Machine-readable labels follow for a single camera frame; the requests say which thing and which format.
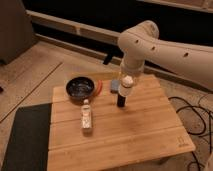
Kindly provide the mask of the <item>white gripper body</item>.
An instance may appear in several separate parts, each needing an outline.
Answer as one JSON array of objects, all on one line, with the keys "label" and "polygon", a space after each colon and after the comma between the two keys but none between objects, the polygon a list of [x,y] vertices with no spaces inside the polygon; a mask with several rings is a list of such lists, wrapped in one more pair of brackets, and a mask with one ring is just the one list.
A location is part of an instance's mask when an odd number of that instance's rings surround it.
[{"label": "white gripper body", "polygon": [[138,82],[138,78],[144,71],[144,61],[123,58],[120,64],[120,77],[131,76],[134,83]]}]

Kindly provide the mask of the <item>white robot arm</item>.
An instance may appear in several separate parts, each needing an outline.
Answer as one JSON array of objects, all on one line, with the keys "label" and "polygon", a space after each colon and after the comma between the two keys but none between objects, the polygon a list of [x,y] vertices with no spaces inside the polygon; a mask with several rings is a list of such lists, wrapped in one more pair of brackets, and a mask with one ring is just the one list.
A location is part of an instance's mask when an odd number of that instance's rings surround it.
[{"label": "white robot arm", "polygon": [[213,91],[213,47],[160,40],[150,20],[123,31],[117,44],[124,53],[122,74],[137,77],[150,61]]}]

